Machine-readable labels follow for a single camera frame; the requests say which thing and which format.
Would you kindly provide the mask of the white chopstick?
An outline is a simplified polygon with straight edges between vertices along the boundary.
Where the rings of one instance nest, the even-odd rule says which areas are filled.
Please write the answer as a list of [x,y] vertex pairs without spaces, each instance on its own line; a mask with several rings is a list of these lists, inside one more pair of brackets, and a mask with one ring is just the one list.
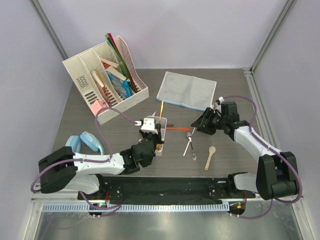
[[183,157],[186,155],[186,153],[187,153],[187,151],[188,151],[188,148],[189,148],[189,146],[190,146],[191,139],[192,139],[192,136],[193,136],[195,130],[196,130],[196,128],[194,127],[193,130],[187,131],[187,132],[185,133],[185,137],[187,138],[188,142],[187,142],[187,145],[186,145],[185,150],[184,150],[184,152],[183,152],[183,155],[182,155]]

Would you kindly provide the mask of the silver metal spoon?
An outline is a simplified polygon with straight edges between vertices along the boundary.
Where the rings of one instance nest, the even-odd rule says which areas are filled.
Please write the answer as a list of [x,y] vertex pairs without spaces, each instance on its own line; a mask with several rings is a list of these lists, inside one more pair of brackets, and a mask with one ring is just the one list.
[[193,134],[191,131],[187,131],[185,133],[186,137],[188,138],[189,140],[189,145],[191,147],[191,154],[192,154],[192,159],[195,161],[197,159],[197,156],[196,156],[196,153],[195,153],[195,150],[193,148],[193,144],[192,144],[192,137],[193,137]]

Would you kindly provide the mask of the orange plastic utensil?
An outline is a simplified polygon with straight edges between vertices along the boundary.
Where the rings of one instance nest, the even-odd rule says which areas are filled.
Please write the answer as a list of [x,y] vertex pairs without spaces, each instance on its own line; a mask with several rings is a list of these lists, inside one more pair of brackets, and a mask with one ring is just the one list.
[[173,130],[173,131],[191,131],[188,127],[167,127],[167,130]]

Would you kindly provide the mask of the white utensil container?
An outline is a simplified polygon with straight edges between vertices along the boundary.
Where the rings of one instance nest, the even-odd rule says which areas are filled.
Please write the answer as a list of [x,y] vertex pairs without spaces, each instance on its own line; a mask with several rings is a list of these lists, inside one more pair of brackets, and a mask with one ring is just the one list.
[[161,124],[160,134],[161,134],[161,140],[163,141],[163,143],[161,143],[161,144],[159,143],[158,145],[162,145],[162,151],[156,151],[155,150],[155,155],[156,156],[162,156],[163,155],[163,150],[164,150],[164,144],[165,144],[164,141],[165,141],[165,136],[166,136],[168,120],[167,120],[167,118],[162,116],[161,122],[159,123],[159,116],[148,115],[147,118],[153,118],[153,119],[155,119],[155,124]]

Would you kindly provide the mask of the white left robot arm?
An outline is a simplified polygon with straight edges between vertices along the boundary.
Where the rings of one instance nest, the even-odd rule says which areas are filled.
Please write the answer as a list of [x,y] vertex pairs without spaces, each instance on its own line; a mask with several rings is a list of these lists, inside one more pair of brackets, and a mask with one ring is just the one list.
[[63,189],[83,192],[100,200],[107,192],[99,176],[130,175],[152,164],[157,145],[164,143],[160,130],[140,131],[142,139],[130,148],[110,155],[74,153],[64,146],[38,162],[39,192],[51,194]]

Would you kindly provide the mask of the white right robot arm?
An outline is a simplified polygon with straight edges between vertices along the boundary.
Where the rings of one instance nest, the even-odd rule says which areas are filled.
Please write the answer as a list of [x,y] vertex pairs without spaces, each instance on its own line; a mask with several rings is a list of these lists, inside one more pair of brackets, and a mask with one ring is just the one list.
[[240,120],[236,108],[223,107],[221,111],[208,107],[191,124],[197,131],[214,135],[224,131],[233,141],[243,146],[257,161],[256,174],[247,172],[229,175],[226,193],[233,198],[243,191],[259,194],[264,200],[302,196],[302,183],[298,175],[296,157],[292,152],[282,152],[261,138],[246,120]]

